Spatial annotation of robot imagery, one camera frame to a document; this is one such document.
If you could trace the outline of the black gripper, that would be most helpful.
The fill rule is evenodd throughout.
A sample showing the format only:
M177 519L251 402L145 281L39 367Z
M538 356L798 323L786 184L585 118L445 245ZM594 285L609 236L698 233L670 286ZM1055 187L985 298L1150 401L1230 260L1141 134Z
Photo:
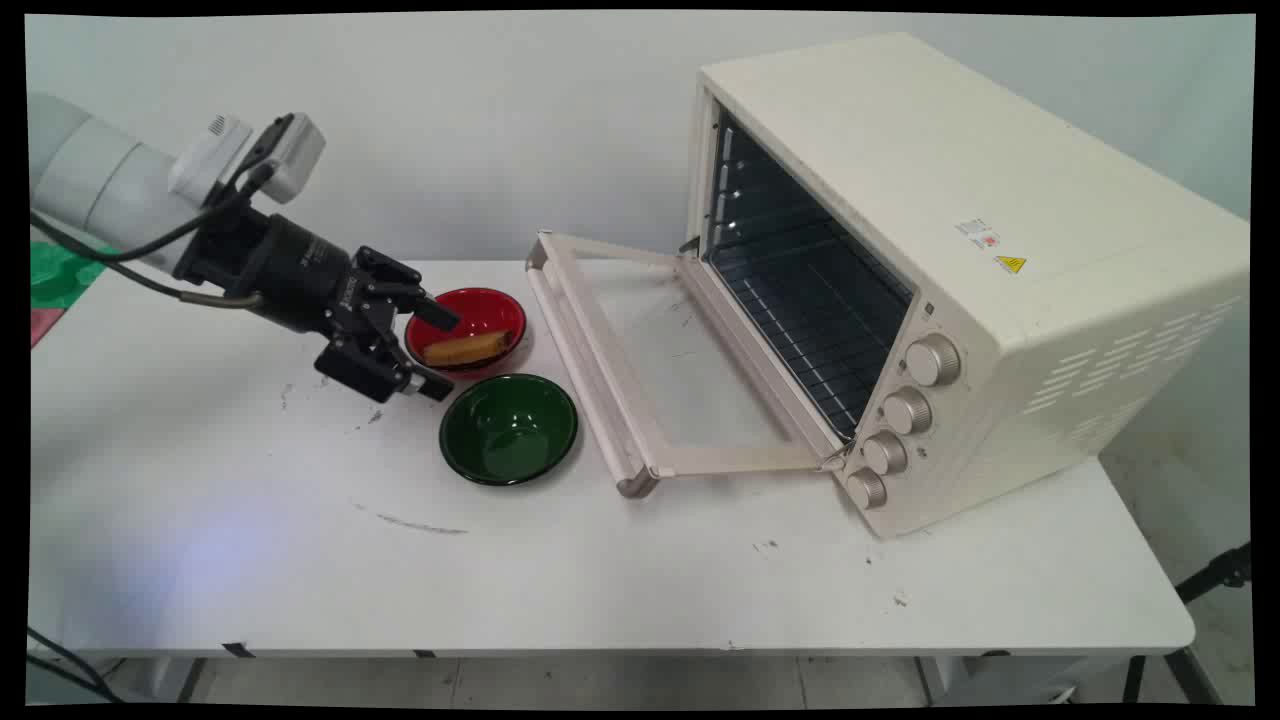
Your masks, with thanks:
M421 275L383 252L355 252L284 217L246 208L201 228L174 277L210 282L228 299L260 297L251 311L296 333L320 334L317 373L371 401L421 395L444 401L454 382L420 366L401 347L396 318L412 313L440 332L460 315L425 296Z

